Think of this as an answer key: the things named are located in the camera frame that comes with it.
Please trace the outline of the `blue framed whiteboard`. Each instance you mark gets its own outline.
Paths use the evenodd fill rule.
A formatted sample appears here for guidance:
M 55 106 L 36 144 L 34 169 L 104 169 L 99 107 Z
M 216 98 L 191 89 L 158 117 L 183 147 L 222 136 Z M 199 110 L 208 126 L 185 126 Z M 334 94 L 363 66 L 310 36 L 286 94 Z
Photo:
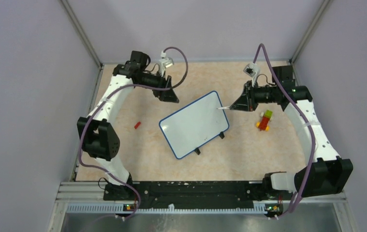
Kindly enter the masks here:
M 226 132 L 230 124 L 217 91 L 213 90 L 159 121 L 159 127 L 178 160 Z

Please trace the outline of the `red marker cap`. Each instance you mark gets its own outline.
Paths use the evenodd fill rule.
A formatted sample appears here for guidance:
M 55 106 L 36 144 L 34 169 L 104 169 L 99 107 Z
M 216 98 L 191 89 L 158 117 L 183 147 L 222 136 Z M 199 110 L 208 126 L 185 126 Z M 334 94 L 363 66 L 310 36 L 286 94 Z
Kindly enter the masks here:
M 140 125 L 141 125 L 141 122 L 140 122 L 140 121 L 138 121 L 138 122 L 135 124 L 134 128 L 135 128 L 135 129 L 137 129 Z

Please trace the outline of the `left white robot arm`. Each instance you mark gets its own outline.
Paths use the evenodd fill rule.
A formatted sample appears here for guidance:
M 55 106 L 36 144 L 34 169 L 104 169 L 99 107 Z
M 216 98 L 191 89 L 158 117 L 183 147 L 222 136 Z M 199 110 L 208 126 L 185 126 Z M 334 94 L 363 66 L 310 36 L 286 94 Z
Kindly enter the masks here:
M 88 153 L 98 162 L 95 167 L 106 173 L 107 186 L 122 200 L 133 194 L 132 176 L 118 156 L 121 142 L 114 129 L 124 101 L 134 88 L 142 87 L 152 90 L 154 97 L 162 102 L 179 103 L 172 78 L 166 75 L 173 60 L 163 50 L 156 73 L 147 70 L 150 63 L 149 55 L 132 51 L 129 60 L 114 68 L 109 86 L 97 106 L 87 117 L 80 117 L 77 121 L 80 152 Z

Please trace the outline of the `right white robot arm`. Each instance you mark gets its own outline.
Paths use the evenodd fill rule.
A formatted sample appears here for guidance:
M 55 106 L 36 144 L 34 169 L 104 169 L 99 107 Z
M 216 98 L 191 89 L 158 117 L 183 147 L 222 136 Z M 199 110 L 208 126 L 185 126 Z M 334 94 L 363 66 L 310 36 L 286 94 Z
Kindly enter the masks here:
M 352 171 L 350 159 L 342 159 L 333 148 L 319 122 L 313 98 L 306 86 L 298 86 L 293 79 L 293 67 L 273 69 L 273 83 L 259 86 L 260 68 L 251 63 L 244 73 L 251 77 L 244 84 L 240 97 L 230 110 L 252 112 L 259 104 L 276 103 L 292 123 L 302 146 L 307 166 L 297 173 L 276 172 L 265 174 L 262 194 L 275 199 L 282 190 L 298 192 L 301 198 L 341 193 Z

